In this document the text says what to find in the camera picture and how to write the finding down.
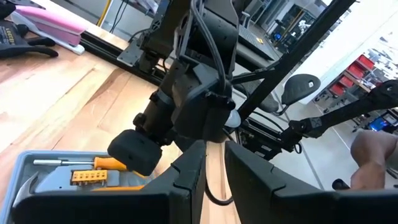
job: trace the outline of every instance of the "black chair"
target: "black chair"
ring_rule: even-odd
[[[249,97],[260,85],[260,83],[260,80],[254,80],[251,82],[235,84],[234,88]],[[272,113],[275,116],[280,116],[286,112],[287,108],[290,105],[312,94],[317,89],[319,89],[320,85],[321,81],[319,80],[319,78],[313,75],[294,75],[290,77],[285,84],[284,93],[281,97],[281,103],[285,106],[282,107],[281,111],[278,111],[279,104],[274,99],[272,94],[268,95],[261,102],[259,109],[266,113]]]

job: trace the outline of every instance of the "person's arm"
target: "person's arm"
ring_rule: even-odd
[[[384,188],[386,160],[396,150],[397,143],[397,136],[382,131],[359,133],[351,145],[351,155],[359,165],[351,177],[351,188]]]
[[[385,165],[386,160],[397,147],[398,137],[375,131],[362,131],[351,145],[351,155],[361,167],[368,162]]]

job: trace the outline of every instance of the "tool tray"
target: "tool tray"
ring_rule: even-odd
[[[2,210],[0,214],[0,223],[12,224],[11,210],[14,199],[20,189],[21,185],[32,177],[36,172],[39,173],[39,178],[35,182],[32,190],[34,194],[35,188],[43,181],[52,171],[54,171],[58,166],[47,166],[47,165],[33,165],[33,160],[35,159],[60,159],[69,161],[93,161],[94,157],[109,157],[107,153],[104,152],[81,152],[81,151],[26,151],[19,155],[17,161],[14,165],[14,170],[12,171],[11,178],[8,183],[7,192],[2,205]],[[121,171],[119,173],[119,185],[120,186],[137,186],[146,185],[152,179],[154,175],[149,177],[139,177],[133,172]],[[90,191],[95,188],[106,187],[101,184],[90,184],[87,186],[79,187],[78,190]]]

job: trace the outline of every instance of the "screwdriver shaft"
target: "screwdriver shaft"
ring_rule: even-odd
[[[33,165],[62,166],[62,165],[93,165],[94,162],[62,161],[60,159],[35,159]]]

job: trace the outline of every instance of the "wooden tabletop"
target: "wooden tabletop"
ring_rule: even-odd
[[[125,49],[128,43],[49,0],[34,0],[49,11],[87,24],[88,32]],[[59,46],[57,58],[23,55],[0,61],[0,201],[17,156],[26,150],[106,151],[110,141],[144,111],[156,86],[85,52]],[[156,174],[179,155],[163,147]],[[207,178],[214,195],[230,197],[222,144],[207,150]],[[239,223],[235,206],[219,207],[205,196],[202,223]]]

